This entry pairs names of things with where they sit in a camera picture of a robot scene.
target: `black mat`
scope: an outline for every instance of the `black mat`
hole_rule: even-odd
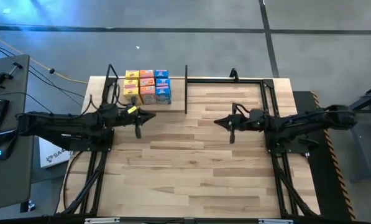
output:
[[[298,113],[315,110],[318,101],[310,91],[294,91],[293,94]],[[308,162],[321,215],[336,220],[354,219],[329,136],[325,131],[315,131],[309,134],[309,138],[319,142],[319,147],[310,152]]]

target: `gray desk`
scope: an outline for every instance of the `gray desk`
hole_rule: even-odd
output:
[[[14,61],[20,63],[23,69],[12,74],[13,80],[6,80],[3,83],[6,89],[0,89],[0,94],[16,91],[26,93],[29,55],[0,58],[0,72],[9,73],[14,67],[12,64]],[[17,125],[15,114],[24,112],[25,95],[12,94],[0,98],[10,100],[0,130],[15,129]],[[33,137],[18,137],[11,157],[6,161],[0,161],[0,208],[29,199],[33,149]]]

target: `yellow label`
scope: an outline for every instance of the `yellow label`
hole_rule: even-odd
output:
[[[133,106],[132,108],[128,109],[127,112],[128,112],[129,114],[131,114],[131,113],[133,113],[136,109],[137,109],[137,107],[136,107],[136,106]]]

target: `stack of boxes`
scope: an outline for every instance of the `stack of boxes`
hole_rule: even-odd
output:
[[[128,101],[134,96],[138,104],[172,103],[168,70],[127,70],[123,88]]]

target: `orange striped edge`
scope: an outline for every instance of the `orange striped edge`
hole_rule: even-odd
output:
[[[320,106],[319,106],[319,100],[318,100],[317,94],[313,91],[311,91],[311,93],[312,93],[312,96],[314,97],[316,107],[319,108]],[[346,188],[346,183],[344,182],[344,178],[342,177],[342,173],[340,170],[339,161],[337,160],[337,157],[334,153],[332,141],[330,140],[329,131],[325,129],[323,132],[324,132],[324,135],[327,141],[327,145],[329,146],[330,153],[332,155],[333,164],[334,164],[334,167],[336,168],[337,178],[339,179],[339,182],[340,182],[340,187],[342,190],[342,194],[344,195],[344,200],[346,201],[346,204],[348,206],[349,215],[352,221],[356,221],[354,209],[352,209],[351,200],[349,198],[348,191]]]

